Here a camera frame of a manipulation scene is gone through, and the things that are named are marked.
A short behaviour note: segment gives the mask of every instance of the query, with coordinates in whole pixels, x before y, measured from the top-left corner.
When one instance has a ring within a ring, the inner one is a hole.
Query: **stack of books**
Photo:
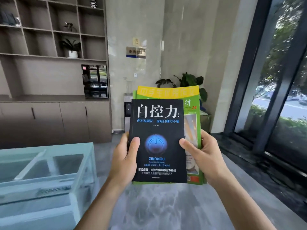
[[[181,148],[185,138],[201,148],[199,86],[155,88],[133,92],[129,143],[138,136],[133,184],[206,183],[192,155]]]

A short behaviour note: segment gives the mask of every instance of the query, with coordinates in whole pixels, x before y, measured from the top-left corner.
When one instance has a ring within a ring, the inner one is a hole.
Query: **green plant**
[[[182,78],[180,79],[179,77],[177,77],[179,82],[180,82],[180,86],[179,87],[187,87],[187,86],[194,86],[194,85],[201,85],[204,82],[204,77],[195,77],[192,74],[188,74],[188,72],[182,73]],[[156,81],[157,87],[159,88],[161,85],[164,84],[172,84],[174,88],[176,88],[176,84],[174,84],[171,79],[160,79],[158,81]],[[199,89],[199,95],[200,98],[203,102],[207,101],[208,98],[208,93],[206,92],[206,90],[204,88],[200,88]]]
[[[81,43],[75,43],[76,40],[74,39],[73,42],[70,42],[67,38],[65,40],[60,41],[60,46],[68,49],[69,51],[80,51],[81,50]]]

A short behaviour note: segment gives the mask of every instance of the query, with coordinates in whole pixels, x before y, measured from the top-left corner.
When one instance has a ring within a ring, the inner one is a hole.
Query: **yellow magazine banner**
[[[199,95],[199,86],[179,87],[179,88],[156,88],[139,86],[137,94],[162,99],[176,99]]]

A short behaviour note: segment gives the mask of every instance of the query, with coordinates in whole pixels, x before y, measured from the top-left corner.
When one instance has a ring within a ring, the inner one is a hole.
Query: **hand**
[[[180,139],[179,144],[194,157],[196,164],[203,171],[208,183],[214,187],[221,178],[231,172],[224,162],[216,139],[204,130],[201,130],[201,138],[203,147],[201,150],[197,149],[186,139]]]
[[[140,146],[140,138],[134,137],[127,152],[128,133],[124,133],[120,143],[114,149],[109,180],[125,189],[136,172],[136,154]]]

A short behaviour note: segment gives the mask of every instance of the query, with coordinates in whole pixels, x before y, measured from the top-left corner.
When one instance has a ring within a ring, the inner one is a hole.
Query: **glass display case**
[[[95,182],[93,143],[0,150],[0,229],[73,229]]]

